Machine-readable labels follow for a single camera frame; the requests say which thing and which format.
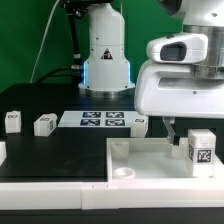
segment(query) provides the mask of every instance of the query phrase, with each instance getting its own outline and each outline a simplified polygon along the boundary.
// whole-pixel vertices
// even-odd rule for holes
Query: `circular hole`
[[[212,13],[211,15],[212,15],[213,17],[217,17],[217,16],[218,16],[217,13]]]
[[[128,167],[121,167],[114,171],[114,177],[118,179],[135,178],[135,171]]]

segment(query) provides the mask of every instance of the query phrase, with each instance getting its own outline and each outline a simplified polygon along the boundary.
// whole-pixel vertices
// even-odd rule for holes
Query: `sticker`
[[[106,112],[106,118],[124,118],[124,112]]]
[[[144,123],[145,120],[144,119],[136,119],[135,122],[137,122],[137,123]]]
[[[49,120],[50,120],[49,117],[43,117],[43,118],[40,119],[40,121],[49,121]]]
[[[210,163],[212,160],[212,150],[198,150],[198,163]]]
[[[113,60],[113,57],[110,53],[110,50],[107,48],[106,51],[104,52],[103,56],[101,57],[101,59],[105,59],[105,60]]]
[[[121,126],[125,126],[125,120],[106,120],[106,126],[109,127],[121,127]]]
[[[99,117],[101,117],[101,112],[83,112],[82,117],[99,118]]]
[[[81,120],[80,126],[88,126],[88,127],[100,126],[100,120],[99,119],[83,119]]]
[[[54,123],[53,121],[50,122],[50,131],[54,129]]]
[[[189,158],[193,161],[193,159],[194,159],[194,149],[191,147],[191,146],[189,146]]]

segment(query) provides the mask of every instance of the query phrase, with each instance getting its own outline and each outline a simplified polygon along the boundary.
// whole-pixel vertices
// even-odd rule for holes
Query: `white cylinder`
[[[127,159],[129,157],[129,142],[126,140],[113,140],[111,142],[112,159]]]

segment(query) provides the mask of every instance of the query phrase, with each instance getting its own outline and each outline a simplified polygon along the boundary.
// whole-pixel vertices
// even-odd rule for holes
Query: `white cube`
[[[131,124],[131,137],[144,138],[148,131],[148,117],[139,115],[135,117]]]
[[[3,164],[7,157],[5,142],[0,142],[0,166]]]
[[[56,114],[43,114],[34,122],[34,135],[48,137],[57,126]]]
[[[5,116],[5,132],[6,133],[20,133],[21,132],[21,112],[12,111],[7,112]]]
[[[216,136],[207,129],[188,132],[187,169],[190,177],[213,176]]]

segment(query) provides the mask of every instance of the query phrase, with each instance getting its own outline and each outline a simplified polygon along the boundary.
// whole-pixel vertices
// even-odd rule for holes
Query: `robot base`
[[[95,91],[86,89],[83,85],[79,85],[79,91],[81,94],[96,97],[96,98],[117,98],[127,95],[134,95],[135,85],[131,85],[129,88],[120,91]]]

